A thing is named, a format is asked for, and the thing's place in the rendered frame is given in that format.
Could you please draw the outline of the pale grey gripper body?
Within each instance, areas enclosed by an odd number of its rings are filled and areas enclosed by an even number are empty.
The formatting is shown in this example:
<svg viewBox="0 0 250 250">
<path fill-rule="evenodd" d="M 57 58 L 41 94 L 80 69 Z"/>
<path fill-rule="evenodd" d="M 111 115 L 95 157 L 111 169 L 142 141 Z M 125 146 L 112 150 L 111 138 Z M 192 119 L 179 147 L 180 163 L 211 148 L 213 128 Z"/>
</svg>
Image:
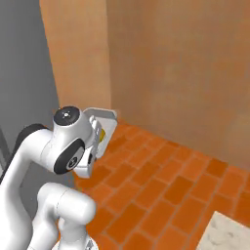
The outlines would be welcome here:
<svg viewBox="0 0 250 250">
<path fill-rule="evenodd" d="M 90 146 L 85 150 L 78 165 L 74 168 L 74 172 L 78 177 L 89 179 L 92 176 L 96 154 L 97 148 L 95 146 Z"/>
</svg>

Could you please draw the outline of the grey fridge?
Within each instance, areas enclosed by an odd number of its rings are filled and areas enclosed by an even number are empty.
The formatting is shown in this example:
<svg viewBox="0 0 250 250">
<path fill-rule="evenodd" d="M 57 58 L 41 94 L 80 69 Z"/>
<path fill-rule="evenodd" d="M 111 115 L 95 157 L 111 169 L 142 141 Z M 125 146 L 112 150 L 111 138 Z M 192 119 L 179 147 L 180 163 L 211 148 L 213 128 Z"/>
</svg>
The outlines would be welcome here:
<svg viewBox="0 0 250 250">
<path fill-rule="evenodd" d="M 58 108 L 39 0 L 0 0 L 0 175 L 21 129 Z"/>
</svg>

